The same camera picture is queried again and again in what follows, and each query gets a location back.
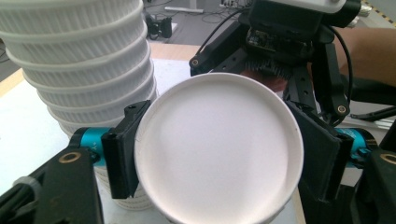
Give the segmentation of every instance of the teal connector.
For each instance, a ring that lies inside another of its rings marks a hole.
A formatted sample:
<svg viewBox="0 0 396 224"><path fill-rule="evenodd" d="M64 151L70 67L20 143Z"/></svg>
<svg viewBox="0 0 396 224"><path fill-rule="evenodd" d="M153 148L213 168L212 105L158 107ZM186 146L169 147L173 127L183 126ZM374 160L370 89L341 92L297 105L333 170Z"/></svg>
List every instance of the teal connector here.
<svg viewBox="0 0 396 224"><path fill-rule="evenodd" d="M81 147L88 147L92 152L100 156L100 160L94 166L106 166L105 155L101 137L107 133L110 128L90 128L85 131L81 138Z"/></svg>
<svg viewBox="0 0 396 224"><path fill-rule="evenodd" d="M335 129L339 133L345 133L354 139L352 149L350 151L350 158L353 161L357 162L365 162L367 156L371 153L371 149L367 147L366 139L364 136L358 131L353 128L336 128ZM349 163L349 167L354 166L354 162Z"/></svg>

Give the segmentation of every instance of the screw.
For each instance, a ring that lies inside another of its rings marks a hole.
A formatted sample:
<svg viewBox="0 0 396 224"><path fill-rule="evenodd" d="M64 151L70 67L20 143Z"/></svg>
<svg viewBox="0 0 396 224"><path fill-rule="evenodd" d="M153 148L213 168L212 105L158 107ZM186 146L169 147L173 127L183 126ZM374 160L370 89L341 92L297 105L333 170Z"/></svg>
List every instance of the screw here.
<svg viewBox="0 0 396 224"><path fill-rule="evenodd" d="M343 105L339 105L337 109L340 114L345 114L347 112L347 109Z"/></svg>
<svg viewBox="0 0 396 224"><path fill-rule="evenodd" d="M392 154L381 154L380 157L382 160L396 165L396 156Z"/></svg>
<svg viewBox="0 0 396 224"><path fill-rule="evenodd" d="M117 137L117 134L116 134L116 133L109 133L109 134L108 134L108 137L109 137L109 138L116 138L116 137Z"/></svg>
<svg viewBox="0 0 396 224"><path fill-rule="evenodd" d="M198 62L198 60L194 59L194 60L192 60L191 63L192 63L192 65L196 66L196 65L198 65L199 62Z"/></svg>
<svg viewBox="0 0 396 224"><path fill-rule="evenodd" d="M69 163L78 160L81 157L81 153L79 152L69 152L67 154L62 155L59 158L60 163Z"/></svg>

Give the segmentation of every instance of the table surface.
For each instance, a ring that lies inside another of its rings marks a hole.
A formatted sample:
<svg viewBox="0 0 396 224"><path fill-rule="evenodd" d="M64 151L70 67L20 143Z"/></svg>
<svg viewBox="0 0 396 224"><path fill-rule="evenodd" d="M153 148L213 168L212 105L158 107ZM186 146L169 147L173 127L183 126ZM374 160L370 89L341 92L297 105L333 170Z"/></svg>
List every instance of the table surface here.
<svg viewBox="0 0 396 224"><path fill-rule="evenodd" d="M157 63L164 64L161 66L166 66L167 64L169 66L169 64L172 63L172 64L183 64L184 67L188 66L188 60L193 57L193 55L196 53L196 51L199 48L198 46L157 44L157 43L151 43L150 46L151 46L151 58L154 60L157 60ZM14 104L14 103L17 104L18 99L23 98L23 95L20 96L20 95L16 94L15 92L13 92L13 90L15 91L16 89L32 89L24 81L21 69L18 70L17 72L15 72L10 77L3 80L2 82L0 82L0 99L7 98L6 100L0 101L0 106L3 107L0 110L1 114L9 115L9 113L15 113L15 115L14 114L12 115L12 116L15 116L15 118L23 117L23 116L25 116L25 117L26 116L34 116L35 114L30 115L29 111L25 111L25 110L7 111L5 109L5 107L7 107L6 104ZM31 102L31 105L29 105L29 102L25 102L24 104L25 104L25 107L23 107L23 108L26 108L26 107L29 108L29 106L43 106L42 104L35 105L35 103L32 103L32 102ZM49 122L50 125L54 125L54 124L57 125L57 123L54 119L53 120L45 120L45 121ZM29 123L27 123L27 124L20 123L18 125L15 125L16 126L15 129L10 130L10 132L14 132L14 133L19 132L23 128L23 127L20 127L21 125L29 125ZM4 135L4 133L0 132L0 141L6 142L7 135ZM60 142L61 142L60 145L67 144L64 139L61 139ZM33 149L33 147L32 148L30 148L30 147L32 147L32 146L27 146L26 150ZM18 166L18 158L15 158L15 155L13 155L13 157L14 158L12 158L12 160L15 160L16 166ZM9 172L8 169L10 167L5 167L5 166L3 166L4 164L1 164L1 165L2 165L2 168L0 169L1 174L3 174L4 172ZM20 175L20 174L18 174L18 171L10 172L10 173L11 174L15 173L15 179L18 178ZM135 213L134 216L139 216L139 212L137 212L137 213L136 212L128 212L128 211L123 211L122 209L118 208L113 202L111 202L111 198L109 197L108 194L101 193L101 197L102 197L102 201L103 201L104 210L107 211L107 212L105 212L105 220L110 221L111 223L123 223L122 217L127 218L128 217L126 215L127 213ZM288 212L288 211L282 212L284 214L282 215L282 213L281 213L279 215L281 218L278 218L278 219L280 219L280 220L279 221L275 220L274 222L282 223L281 220L285 220L285 219L282 219L284 216L295 216L292 219L296 220L296 223L299 223L299 224L305 223L304 212L303 212L303 208L301 205L298 190L295 190L290 202L286 205L286 208L284 210L288 210L288 209L292 209L293 211L292 212ZM140 214L143 214L143 215L154 214L154 216L159 216L158 217L159 219L163 218L163 217L161 217L161 215L158 214L158 212L153 211L153 208L147 210L146 212L140 212Z"/></svg>

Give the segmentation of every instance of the black cable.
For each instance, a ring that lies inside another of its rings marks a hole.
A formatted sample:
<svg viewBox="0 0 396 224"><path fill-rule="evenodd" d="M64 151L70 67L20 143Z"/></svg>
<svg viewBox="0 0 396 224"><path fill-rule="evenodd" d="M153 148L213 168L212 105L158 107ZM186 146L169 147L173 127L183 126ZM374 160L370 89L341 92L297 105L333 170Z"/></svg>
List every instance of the black cable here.
<svg viewBox="0 0 396 224"><path fill-rule="evenodd" d="M18 192L0 207L0 223L7 223L7 220L14 216L16 211L23 205L33 201L33 191L28 186L22 186Z"/></svg>
<svg viewBox="0 0 396 224"><path fill-rule="evenodd" d="M149 13L149 14L152 15L152 16L155 16L155 19L157 19L157 17L173 18L178 13L182 13L182 12L178 11L178 12L175 12L175 13L170 14L170 15L163 14L163 13L165 13L165 11L161 11L161 12L158 12L158 13Z"/></svg>
<svg viewBox="0 0 396 224"><path fill-rule="evenodd" d="M206 12L205 15L201 18L201 21L206 22L206 23L211 23L211 24L219 23L222 20L224 20L224 18L225 18L225 16L223 15L224 12L225 12L224 9L221 9L221 10L215 11L215 12ZM219 20L218 21L206 20L206 18L209 18L209 17L215 17Z"/></svg>
<svg viewBox="0 0 396 224"><path fill-rule="evenodd" d="M21 185L13 186L11 189L6 191L3 195L0 196L0 208L8 202L12 197L14 197L18 191L21 189Z"/></svg>
<svg viewBox="0 0 396 224"><path fill-rule="evenodd" d="M6 50L5 50L5 49L0 49L0 50L3 51L3 53L0 54L0 58L1 58L1 57L3 57L3 55L6 54ZM9 60L9 58L6 58L6 59L4 59L3 61L0 61L0 63L4 63L4 62L6 62L6 61L8 61L8 60Z"/></svg>
<svg viewBox="0 0 396 224"><path fill-rule="evenodd" d="M348 70L348 91L346 100L347 103L350 104L350 100L352 98L352 88L353 88L353 68L352 68L352 59L350 58L349 50L347 49L347 44L343 37L341 37L340 33L338 33L333 27L329 26L330 30L337 36L338 40L343 47L344 53L346 54L346 62L347 62L347 70Z"/></svg>
<svg viewBox="0 0 396 224"><path fill-rule="evenodd" d="M241 13L243 11L248 10L248 8L242 8L239 9L237 11L235 11L234 13L232 13L230 16L228 16L226 19L224 19L224 21L222 21L214 30L213 32L207 37L207 39L204 41L204 43L202 44L202 46L197 50L197 52L195 53L196 55L199 54L201 52L201 50L206 46L207 42L209 42L210 38L212 38L212 36L215 34L215 32L227 21L229 20L231 17L233 17L234 15Z"/></svg>

